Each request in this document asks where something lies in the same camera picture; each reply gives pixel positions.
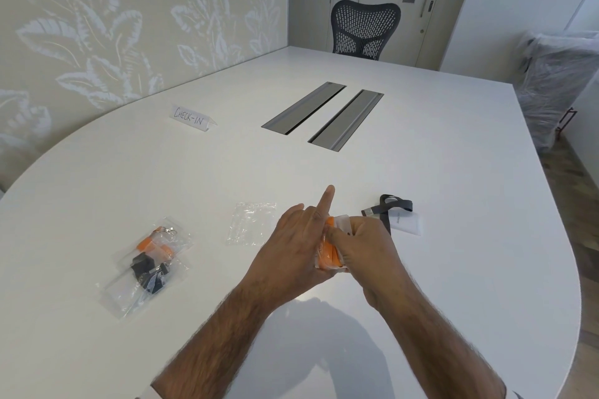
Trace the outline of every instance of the plastic sheeting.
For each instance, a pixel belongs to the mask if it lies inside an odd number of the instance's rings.
[[[599,71],[599,32],[527,32],[517,54],[514,89],[535,147],[547,151],[559,120]]]

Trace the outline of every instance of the office chair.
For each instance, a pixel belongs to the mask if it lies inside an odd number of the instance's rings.
[[[394,3],[365,5],[340,0],[331,12],[333,53],[378,60],[400,17],[401,10]]]

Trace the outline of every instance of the left hand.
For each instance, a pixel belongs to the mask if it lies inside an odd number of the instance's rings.
[[[262,246],[239,287],[274,311],[335,274],[314,266],[335,188],[329,185],[316,207],[287,210]]]

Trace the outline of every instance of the plastic-wrapped furniture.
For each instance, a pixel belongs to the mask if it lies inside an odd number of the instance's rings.
[[[366,5],[340,0],[331,11],[333,53],[378,60],[400,18],[401,10],[394,3]]]
[[[599,32],[528,32],[514,89],[538,151],[549,150],[559,120],[599,70]]]

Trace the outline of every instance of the leaf pattern wallpaper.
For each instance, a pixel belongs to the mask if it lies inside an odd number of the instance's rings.
[[[287,0],[0,0],[0,187],[124,104],[287,45]]]

